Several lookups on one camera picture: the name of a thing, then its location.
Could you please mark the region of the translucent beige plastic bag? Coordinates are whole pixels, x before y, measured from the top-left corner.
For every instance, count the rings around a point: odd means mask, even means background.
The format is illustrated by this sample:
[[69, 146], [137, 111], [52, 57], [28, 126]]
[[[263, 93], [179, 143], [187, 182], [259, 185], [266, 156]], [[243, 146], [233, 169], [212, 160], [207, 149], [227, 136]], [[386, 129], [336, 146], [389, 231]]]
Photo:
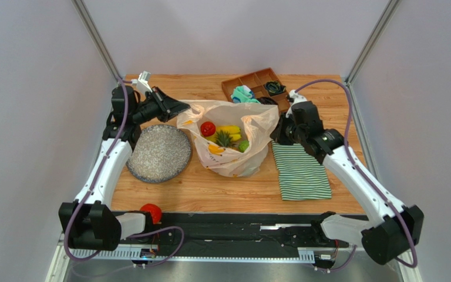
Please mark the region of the translucent beige plastic bag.
[[[220, 100], [183, 102], [190, 105], [190, 109], [178, 114], [176, 124], [191, 135], [203, 167], [225, 177], [246, 177], [260, 170], [268, 153], [270, 134], [279, 120], [278, 106]], [[249, 146], [244, 152], [239, 152], [205, 139], [200, 132], [204, 122], [212, 122], [216, 126], [239, 126]]]

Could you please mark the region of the red bell pepper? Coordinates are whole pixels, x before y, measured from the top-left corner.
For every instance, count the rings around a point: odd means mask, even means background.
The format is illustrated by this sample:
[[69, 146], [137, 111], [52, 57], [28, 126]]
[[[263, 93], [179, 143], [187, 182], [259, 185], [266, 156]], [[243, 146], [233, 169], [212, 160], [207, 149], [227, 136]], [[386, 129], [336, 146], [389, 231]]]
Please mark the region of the red bell pepper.
[[200, 133], [203, 137], [210, 137], [216, 133], [216, 126], [213, 122], [206, 121], [200, 126]]

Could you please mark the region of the yellow banana bunch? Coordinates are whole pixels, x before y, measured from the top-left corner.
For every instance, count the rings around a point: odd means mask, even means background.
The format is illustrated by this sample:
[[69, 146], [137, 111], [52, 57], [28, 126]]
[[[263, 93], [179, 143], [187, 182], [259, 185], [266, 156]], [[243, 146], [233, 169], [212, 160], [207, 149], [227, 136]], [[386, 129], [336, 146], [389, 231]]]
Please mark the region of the yellow banana bunch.
[[211, 136], [207, 136], [207, 137], [205, 137], [205, 139], [207, 139], [211, 142], [215, 142], [217, 133], [219, 131], [229, 133], [229, 135], [232, 137], [232, 142], [239, 141], [242, 138], [241, 128], [239, 126], [231, 125], [231, 126], [217, 126], [215, 134], [213, 134]]

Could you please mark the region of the small pineapple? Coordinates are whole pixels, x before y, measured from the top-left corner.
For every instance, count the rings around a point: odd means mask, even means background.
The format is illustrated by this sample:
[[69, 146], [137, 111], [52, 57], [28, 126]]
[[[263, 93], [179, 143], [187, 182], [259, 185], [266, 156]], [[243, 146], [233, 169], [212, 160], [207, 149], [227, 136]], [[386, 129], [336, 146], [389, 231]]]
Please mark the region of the small pineapple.
[[233, 142], [233, 138], [227, 131], [219, 130], [216, 131], [214, 143], [220, 147], [230, 147]]

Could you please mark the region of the red orange peach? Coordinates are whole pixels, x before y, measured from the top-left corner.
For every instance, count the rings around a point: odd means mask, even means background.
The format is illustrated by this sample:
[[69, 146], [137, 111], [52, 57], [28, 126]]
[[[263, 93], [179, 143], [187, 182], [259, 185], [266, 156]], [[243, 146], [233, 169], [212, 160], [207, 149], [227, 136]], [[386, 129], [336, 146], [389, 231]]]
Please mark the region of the red orange peach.
[[139, 210], [150, 213], [153, 224], [159, 223], [163, 215], [161, 208], [152, 203], [143, 205]]

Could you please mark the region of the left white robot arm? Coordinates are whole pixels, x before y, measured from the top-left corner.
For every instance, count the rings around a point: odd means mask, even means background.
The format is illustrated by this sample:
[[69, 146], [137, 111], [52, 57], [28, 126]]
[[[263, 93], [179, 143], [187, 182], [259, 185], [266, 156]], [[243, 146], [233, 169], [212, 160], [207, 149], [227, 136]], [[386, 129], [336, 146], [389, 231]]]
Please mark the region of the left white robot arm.
[[168, 122], [188, 110], [188, 103], [166, 95], [158, 87], [145, 91], [120, 84], [112, 90], [112, 110], [102, 134], [100, 152], [86, 184], [71, 202], [58, 210], [68, 255], [73, 250], [116, 250], [119, 243], [153, 226], [147, 211], [115, 215], [111, 209], [116, 183], [142, 133], [141, 124]]

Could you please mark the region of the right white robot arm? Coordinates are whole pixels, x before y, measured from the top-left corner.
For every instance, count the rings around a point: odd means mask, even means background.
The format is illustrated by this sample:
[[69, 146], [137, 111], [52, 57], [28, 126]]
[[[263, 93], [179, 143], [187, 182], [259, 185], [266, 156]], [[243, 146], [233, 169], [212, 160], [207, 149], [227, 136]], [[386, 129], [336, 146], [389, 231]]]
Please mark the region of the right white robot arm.
[[333, 173], [351, 192], [367, 216], [358, 220], [326, 212], [311, 224], [321, 239], [339, 240], [362, 247], [377, 264], [385, 265], [411, 252], [418, 264], [419, 243], [425, 215], [416, 205], [406, 206], [388, 192], [359, 161], [348, 142], [335, 129], [325, 129], [311, 101], [294, 102], [282, 114], [271, 137], [279, 145], [299, 144], [305, 153]]

